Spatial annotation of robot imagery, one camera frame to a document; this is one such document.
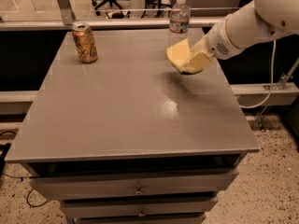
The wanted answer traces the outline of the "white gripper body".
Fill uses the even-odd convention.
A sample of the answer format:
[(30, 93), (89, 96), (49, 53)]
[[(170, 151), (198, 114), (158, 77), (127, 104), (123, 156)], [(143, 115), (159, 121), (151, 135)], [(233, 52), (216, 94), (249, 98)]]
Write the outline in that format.
[(220, 20), (200, 39), (201, 51), (209, 58), (216, 57), (221, 60), (228, 60), (239, 55), (243, 49), (233, 44), (226, 31), (228, 18)]

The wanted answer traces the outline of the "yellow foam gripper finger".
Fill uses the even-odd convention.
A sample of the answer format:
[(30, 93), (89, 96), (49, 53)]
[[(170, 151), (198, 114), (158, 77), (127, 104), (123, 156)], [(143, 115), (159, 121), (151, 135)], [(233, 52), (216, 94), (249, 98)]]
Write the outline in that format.
[(191, 48), (191, 53), (198, 53), (200, 51), (204, 51), (206, 48), (206, 39), (202, 37), (199, 41), (197, 41)]
[(196, 74), (201, 72), (205, 67), (211, 65), (211, 59), (203, 51), (194, 53), (182, 65), (182, 72), (186, 74)]

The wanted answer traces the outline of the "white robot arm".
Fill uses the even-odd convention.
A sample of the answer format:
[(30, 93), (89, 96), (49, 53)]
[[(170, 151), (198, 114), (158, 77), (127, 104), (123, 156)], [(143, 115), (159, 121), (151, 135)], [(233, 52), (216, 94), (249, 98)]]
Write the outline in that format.
[(230, 59), (245, 49), (299, 34), (299, 0), (252, 0), (213, 25), (191, 48), (179, 72), (196, 74), (213, 58)]

